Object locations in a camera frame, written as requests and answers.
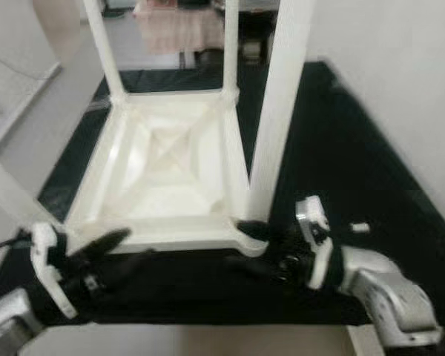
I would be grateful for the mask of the black round stool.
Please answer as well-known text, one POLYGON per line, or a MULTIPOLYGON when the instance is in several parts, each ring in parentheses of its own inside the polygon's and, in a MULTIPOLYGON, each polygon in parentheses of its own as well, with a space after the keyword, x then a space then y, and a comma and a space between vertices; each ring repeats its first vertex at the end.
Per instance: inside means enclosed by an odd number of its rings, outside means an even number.
POLYGON ((274 31, 274 15, 276 11, 240 11, 239 37, 247 43, 257 40, 260 43, 260 64, 269 60, 269 37, 274 31))

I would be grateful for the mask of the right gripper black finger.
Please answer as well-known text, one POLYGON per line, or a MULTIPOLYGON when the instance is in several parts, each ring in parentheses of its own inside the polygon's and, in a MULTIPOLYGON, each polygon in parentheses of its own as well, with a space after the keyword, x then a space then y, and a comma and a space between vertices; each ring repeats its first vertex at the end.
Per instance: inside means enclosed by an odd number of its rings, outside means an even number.
POLYGON ((289 228, 281 225, 272 225, 266 221, 259 220, 238 220, 237 230, 248 235, 253 240, 269 243, 283 243, 290 237, 289 228))
POLYGON ((280 258, 276 257, 244 257, 244 255, 226 257, 227 267, 257 280, 286 280, 280 262, 280 258))

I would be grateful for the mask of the black tablecloth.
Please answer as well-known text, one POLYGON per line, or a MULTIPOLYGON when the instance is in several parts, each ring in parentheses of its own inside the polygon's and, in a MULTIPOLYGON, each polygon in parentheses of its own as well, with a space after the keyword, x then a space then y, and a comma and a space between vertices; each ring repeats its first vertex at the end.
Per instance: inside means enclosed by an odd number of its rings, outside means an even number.
MULTIPOLYGON (((252 159, 267 67, 240 67, 237 119, 244 156, 252 159)), ((120 72, 135 93, 217 89, 218 67, 138 69, 120 72)), ((66 146, 52 159, 53 170, 37 199, 57 218, 69 214, 110 108, 89 109, 108 99, 103 74, 91 80, 93 97, 81 99, 80 121, 66 146)), ((391 257, 432 299, 445 326, 445 218, 401 156, 388 143, 367 109, 327 62, 307 62, 297 92, 289 138, 274 197, 273 223, 288 224, 294 203, 317 194, 332 228, 367 223, 368 234, 334 233, 335 242, 369 248, 391 257)), ((355 325, 367 323, 359 302, 341 294, 292 289, 232 268, 232 248, 158 252, 121 289, 111 304, 97 306, 97 323, 171 325, 355 325)), ((12 248, 0 258, 0 297, 36 283, 27 250, 12 248)))

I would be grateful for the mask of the red printed box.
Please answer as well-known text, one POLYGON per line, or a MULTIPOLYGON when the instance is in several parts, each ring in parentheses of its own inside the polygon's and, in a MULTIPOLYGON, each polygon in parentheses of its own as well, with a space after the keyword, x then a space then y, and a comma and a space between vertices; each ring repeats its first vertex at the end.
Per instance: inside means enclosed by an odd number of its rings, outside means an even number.
POLYGON ((139 0, 141 11, 177 10, 178 0, 139 0))

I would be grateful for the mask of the beige fringed cloth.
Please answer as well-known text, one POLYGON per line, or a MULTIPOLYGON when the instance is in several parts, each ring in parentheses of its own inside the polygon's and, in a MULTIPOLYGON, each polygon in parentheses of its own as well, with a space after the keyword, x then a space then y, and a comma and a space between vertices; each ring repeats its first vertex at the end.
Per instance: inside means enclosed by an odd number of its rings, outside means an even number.
POLYGON ((137 7, 133 19, 148 52, 175 54, 225 47, 225 21, 212 9, 179 10, 137 7))

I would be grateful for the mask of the white plastic table top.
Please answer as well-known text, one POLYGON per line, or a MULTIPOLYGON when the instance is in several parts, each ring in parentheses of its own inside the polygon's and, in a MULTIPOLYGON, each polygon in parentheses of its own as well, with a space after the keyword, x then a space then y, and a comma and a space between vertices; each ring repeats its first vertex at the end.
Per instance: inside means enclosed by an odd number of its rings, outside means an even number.
POLYGON ((248 169, 237 93, 131 93, 107 116, 65 226, 70 251, 128 228, 116 251, 235 250, 266 242, 237 230, 248 169))

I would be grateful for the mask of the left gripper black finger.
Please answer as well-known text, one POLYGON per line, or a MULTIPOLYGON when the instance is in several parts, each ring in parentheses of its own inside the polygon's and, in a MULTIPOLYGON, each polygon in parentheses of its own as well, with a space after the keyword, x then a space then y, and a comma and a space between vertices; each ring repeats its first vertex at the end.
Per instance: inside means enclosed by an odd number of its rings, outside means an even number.
POLYGON ((134 278, 149 259, 154 257, 154 248, 147 248, 134 254, 109 254, 96 265, 96 276, 105 288, 120 288, 134 278))
POLYGON ((130 228, 115 228, 80 248, 78 254, 83 257, 104 257, 119 247, 128 235, 131 235, 130 228))

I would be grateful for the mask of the black metal bowl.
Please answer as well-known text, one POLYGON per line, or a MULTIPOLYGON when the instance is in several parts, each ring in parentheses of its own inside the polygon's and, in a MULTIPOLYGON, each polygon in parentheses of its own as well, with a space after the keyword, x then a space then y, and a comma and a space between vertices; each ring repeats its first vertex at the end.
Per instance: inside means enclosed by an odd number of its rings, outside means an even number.
MULTIPOLYGON (((225 10, 227 0, 210 0, 216 10, 225 10)), ((278 11, 280 0, 235 0, 241 13, 267 13, 278 11)))

